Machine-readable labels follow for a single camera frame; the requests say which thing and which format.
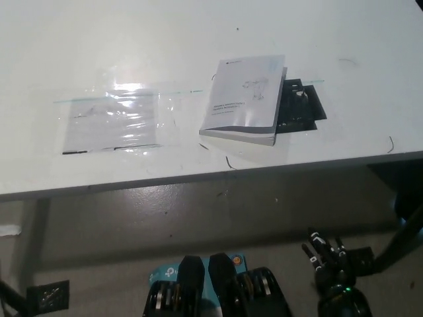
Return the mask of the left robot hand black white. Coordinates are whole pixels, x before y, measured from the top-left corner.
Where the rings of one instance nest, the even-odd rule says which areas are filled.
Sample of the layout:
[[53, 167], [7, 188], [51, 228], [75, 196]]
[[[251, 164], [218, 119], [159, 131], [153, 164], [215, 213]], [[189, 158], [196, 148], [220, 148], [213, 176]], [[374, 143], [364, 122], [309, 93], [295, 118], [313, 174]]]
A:
[[26, 298], [15, 291], [6, 282], [1, 281], [1, 304], [7, 304], [17, 311], [19, 316], [28, 316]]

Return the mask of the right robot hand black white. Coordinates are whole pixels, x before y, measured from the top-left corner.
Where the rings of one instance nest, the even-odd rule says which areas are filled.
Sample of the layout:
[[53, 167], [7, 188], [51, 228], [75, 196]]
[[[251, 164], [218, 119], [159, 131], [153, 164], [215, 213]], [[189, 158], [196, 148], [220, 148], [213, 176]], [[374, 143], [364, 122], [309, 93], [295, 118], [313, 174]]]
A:
[[301, 247], [315, 271], [318, 294], [327, 295], [337, 287], [352, 288], [356, 284], [356, 275], [340, 237], [335, 238], [336, 246], [333, 246], [317, 229], [309, 227], [307, 239], [314, 252], [307, 244]]

